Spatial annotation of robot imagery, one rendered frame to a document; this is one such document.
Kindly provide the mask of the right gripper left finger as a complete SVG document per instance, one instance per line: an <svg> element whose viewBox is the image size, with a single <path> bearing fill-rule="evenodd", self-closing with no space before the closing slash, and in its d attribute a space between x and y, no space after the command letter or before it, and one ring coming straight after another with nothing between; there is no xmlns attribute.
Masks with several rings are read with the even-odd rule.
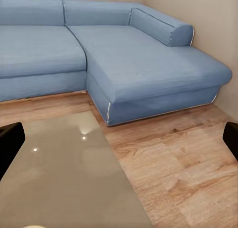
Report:
<svg viewBox="0 0 238 228"><path fill-rule="evenodd" d="M21 122L0 127L0 181L25 142Z"/></svg>

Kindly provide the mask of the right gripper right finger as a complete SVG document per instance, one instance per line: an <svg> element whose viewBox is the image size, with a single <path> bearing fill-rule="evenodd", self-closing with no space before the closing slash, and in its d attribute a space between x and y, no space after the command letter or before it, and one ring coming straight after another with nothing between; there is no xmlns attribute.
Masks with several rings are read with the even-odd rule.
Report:
<svg viewBox="0 0 238 228"><path fill-rule="evenodd" d="M226 123L223 141L238 161L238 123L230 121Z"/></svg>

